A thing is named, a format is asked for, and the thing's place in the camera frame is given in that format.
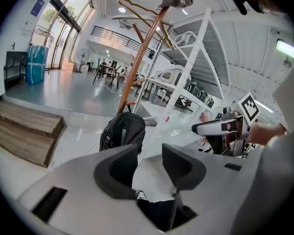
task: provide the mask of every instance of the dark pants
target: dark pants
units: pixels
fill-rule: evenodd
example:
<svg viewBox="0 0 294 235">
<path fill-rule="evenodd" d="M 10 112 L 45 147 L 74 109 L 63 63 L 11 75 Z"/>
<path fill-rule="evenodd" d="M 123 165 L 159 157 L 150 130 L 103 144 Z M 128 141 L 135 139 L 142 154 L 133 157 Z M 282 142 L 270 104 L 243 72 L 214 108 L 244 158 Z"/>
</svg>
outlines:
<svg viewBox="0 0 294 235">
<path fill-rule="evenodd" d="M 147 200 L 138 200 L 137 205 L 143 213 L 154 223 L 154 225 L 161 231 L 166 232 L 170 229 L 171 211 L 174 200 L 160 201 L 151 203 Z M 177 209 L 172 228 L 178 227 L 189 219 Z"/>
</svg>

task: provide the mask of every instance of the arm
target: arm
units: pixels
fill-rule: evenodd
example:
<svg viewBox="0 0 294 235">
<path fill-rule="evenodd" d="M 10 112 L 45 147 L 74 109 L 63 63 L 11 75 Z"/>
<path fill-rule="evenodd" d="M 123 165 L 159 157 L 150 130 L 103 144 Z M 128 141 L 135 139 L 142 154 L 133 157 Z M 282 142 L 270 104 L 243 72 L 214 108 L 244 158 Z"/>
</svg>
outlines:
<svg viewBox="0 0 294 235">
<path fill-rule="evenodd" d="M 286 129 L 281 124 L 253 123 L 250 128 L 246 143 L 266 145 L 275 136 L 284 135 Z"/>
</svg>

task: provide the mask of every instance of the railing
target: railing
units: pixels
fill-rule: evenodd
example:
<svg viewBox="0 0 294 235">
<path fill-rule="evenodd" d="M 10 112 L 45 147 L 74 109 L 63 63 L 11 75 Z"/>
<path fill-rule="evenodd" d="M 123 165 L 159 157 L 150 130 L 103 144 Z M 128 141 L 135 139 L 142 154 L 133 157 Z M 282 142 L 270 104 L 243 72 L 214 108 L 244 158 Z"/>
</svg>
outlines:
<svg viewBox="0 0 294 235">
<path fill-rule="evenodd" d="M 135 51 L 138 51 L 140 46 L 142 45 L 141 43 L 139 43 L 129 37 L 126 37 L 126 36 L 119 34 L 115 31 L 105 29 L 105 28 L 102 28 L 99 26 L 94 26 L 92 35 L 97 36 L 97 37 L 102 37 L 102 38 L 108 39 L 110 41 L 119 43 L 119 44 L 124 45 L 125 47 L 133 49 Z M 154 54 L 154 51 L 150 48 L 147 48 L 144 55 L 146 57 L 149 57 L 150 59 L 153 59 L 153 55 L 150 57 L 150 53 Z"/>
</svg>

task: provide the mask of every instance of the sneaker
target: sneaker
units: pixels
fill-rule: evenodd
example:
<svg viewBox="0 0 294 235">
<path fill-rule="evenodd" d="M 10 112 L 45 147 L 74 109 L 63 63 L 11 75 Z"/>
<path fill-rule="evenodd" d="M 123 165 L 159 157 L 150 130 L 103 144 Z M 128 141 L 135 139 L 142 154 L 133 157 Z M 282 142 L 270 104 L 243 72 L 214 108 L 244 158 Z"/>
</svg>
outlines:
<svg viewBox="0 0 294 235">
<path fill-rule="evenodd" d="M 145 193 L 142 191 L 142 190 L 138 190 L 137 192 L 136 192 L 136 200 L 138 201 L 138 200 L 147 200 L 146 199 L 146 195 L 145 195 Z"/>
</svg>

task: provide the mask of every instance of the wooden ramp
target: wooden ramp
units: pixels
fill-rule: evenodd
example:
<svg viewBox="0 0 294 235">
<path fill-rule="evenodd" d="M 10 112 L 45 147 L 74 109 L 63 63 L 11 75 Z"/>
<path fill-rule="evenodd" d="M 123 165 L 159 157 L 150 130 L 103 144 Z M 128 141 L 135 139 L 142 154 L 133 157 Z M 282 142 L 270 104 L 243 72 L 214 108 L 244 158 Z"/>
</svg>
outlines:
<svg viewBox="0 0 294 235">
<path fill-rule="evenodd" d="M 62 116 L 0 101 L 0 146 L 28 162 L 47 168 L 62 128 Z"/>
</svg>

